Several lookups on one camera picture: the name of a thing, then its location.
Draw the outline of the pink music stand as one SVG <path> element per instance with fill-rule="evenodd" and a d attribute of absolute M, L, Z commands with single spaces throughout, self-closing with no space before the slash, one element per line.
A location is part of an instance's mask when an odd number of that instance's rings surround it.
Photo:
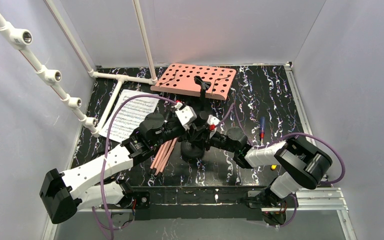
<path fill-rule="evenodd" d="M 211 87 L 206 91 L 208 103 L 205 111 L 207 111 L 208 115 L 213 115 L 210 101 L 224 101 L 227 99 L 228 88 L 232 85 L 235 74 L 236 71 L 231 68 L 173 63 L 150 89 L 154 92 L 177 95 L 179 97 L 178 101 L 192 107 L 197 115 L 201 111 L 199 99 L 201 88 L 195 84 L 194 76 L 200 76 L 204 81 L 211 82 Z M 179 137 L 185 131 L 182 129 L 181 123 L 176 117 L 175 108 L 173 112 L 173 122 L 167 124 L 164 129 L 164 134 L 167 140 L 179 142 L 181 149 Z M 223 117 L 219 120 L 220 122 L 217 128 L 226 119 Z"/>

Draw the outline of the sheet music page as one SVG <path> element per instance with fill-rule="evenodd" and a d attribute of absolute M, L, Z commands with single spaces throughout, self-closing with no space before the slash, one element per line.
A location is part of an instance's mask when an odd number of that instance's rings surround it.
<path fill-rule="evenodd" d="M 121 95 L 115 105 L 114 110 L 117 110 L 118 107 L 124 103 L 127 99 L 138 96 L 138 95 L 156 95 L 141 91 L 133 91 L 129 89 L 124 89 L 121 92 Z M 145 117 L 153 113 L 157 107 L 159 99 L 150 98 L 150 97 L 140 97 L 135 98 L 128 103 L 126 103 L 123 108 L 116 115 L 115 120 L 111 126 L 110 139 L 121 143 L 122 141 L 128 139 L 133 131 L 139 127 L 140 123 L 145 119 Z M 114 113 L 108 118 L 107 122 L 103 126 L 102 130 L 99 131 L 99 135 L 106 137 L 108 133 L 108 127 Z"/>

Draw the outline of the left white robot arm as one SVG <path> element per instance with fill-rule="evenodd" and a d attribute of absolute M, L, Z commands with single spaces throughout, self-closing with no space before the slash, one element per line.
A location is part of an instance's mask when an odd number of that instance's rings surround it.
<path fill-rule="evenodd" d="M 49 170 L 44 176 L 39 197 L 51 222 L 60 224 L 80 209 L 103 204 L 98 183 L 148 160 L 160 145 L 194 128 L 198 119 L 190 107 L 176 110 L 169 120 L 160 113 L 150 113 L 129 138 L 107 154 L 69 170 Z"/>

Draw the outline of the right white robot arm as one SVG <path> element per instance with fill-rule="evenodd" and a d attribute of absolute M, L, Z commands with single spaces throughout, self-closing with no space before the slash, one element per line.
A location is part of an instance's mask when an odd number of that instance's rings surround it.
<path fill-rule="evenodd" d="M 263 192 L 249 198 L 253 204 L 276 205 L 302 188 L 314 190 L 333 164 L 332 158 L 307 141 L 307 137 L 296 132 L 266 146 L 251 146 L 243 130 L 234 127 L 226 134 L 206 130 L 202 137 L 190 142 L 205 151 L 213 147 L 233 153 L 233 161 L 243 169 L 280 165 L 284 174 L 275 178 Z"/>

